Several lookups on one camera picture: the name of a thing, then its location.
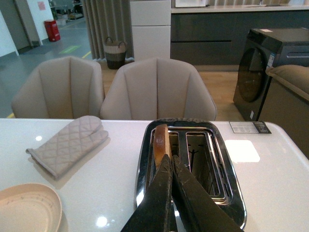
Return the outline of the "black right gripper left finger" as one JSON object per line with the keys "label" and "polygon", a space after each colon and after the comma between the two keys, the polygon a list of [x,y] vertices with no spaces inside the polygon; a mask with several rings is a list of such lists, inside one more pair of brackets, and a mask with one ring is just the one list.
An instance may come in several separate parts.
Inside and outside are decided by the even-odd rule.
{"label": "black right gripper left finger", "polygon": [[143,200],[121,231],[176,232],[176,218],[172,203],[172,164],[164,155]]}

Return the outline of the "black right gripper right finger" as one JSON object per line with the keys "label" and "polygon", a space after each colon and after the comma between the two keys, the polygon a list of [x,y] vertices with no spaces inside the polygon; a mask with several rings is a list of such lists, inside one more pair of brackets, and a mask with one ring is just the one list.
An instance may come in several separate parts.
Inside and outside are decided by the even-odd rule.
{"label": "black right gripper right finger", "polygon": [[188,232],[241,232],[181,162],[172,157],[172,197]]}

